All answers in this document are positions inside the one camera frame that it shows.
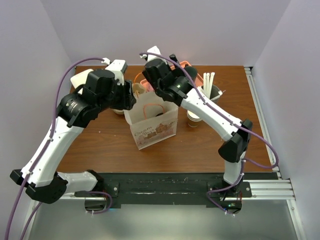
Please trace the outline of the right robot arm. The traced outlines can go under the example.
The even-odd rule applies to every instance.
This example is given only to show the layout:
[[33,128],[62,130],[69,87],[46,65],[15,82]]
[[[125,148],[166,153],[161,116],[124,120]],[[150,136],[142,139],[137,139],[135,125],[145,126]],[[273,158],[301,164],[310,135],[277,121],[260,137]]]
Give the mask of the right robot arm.
[[195,83],[197,69],[181,66],[174,54],[164,57],[142,52],[140,57],[146,61],[142,73],[158,97],[196,114],[223,139],[218,149],[224,160],[222,190],[227,196],[235,196],[241,190],[239,182],[253,123],[230,115],[206,97]]

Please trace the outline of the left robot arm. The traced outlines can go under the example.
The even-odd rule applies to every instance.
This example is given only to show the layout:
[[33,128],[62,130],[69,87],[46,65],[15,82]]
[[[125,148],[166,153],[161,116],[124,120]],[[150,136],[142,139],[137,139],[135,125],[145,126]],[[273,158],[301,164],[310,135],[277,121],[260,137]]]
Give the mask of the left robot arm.
[[87,191],[99,196],[103,192],[104,179],[94,170],[63,173],[57,167],[73,141],[99,113],[108,108],[133,108],[136,99],[131,81],[124,79],[124,73],[124,70],[90,70],[86,82],[61,99],[39,155],[10,174],[32,200],[52,204],[67,193]]

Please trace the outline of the paper bag with orange handles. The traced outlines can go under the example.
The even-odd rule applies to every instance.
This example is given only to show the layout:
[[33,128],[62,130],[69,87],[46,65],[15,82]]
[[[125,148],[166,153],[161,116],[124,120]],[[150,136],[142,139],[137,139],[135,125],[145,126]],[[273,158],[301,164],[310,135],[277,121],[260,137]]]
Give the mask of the paper bag with orange handles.
[[124,111],[132,137],[139,150],[168,139],[177,132],[178,106],[163,101],[153,91],[146,91],[137,79],[133,80],[132,90],[136,103],[131,110]]

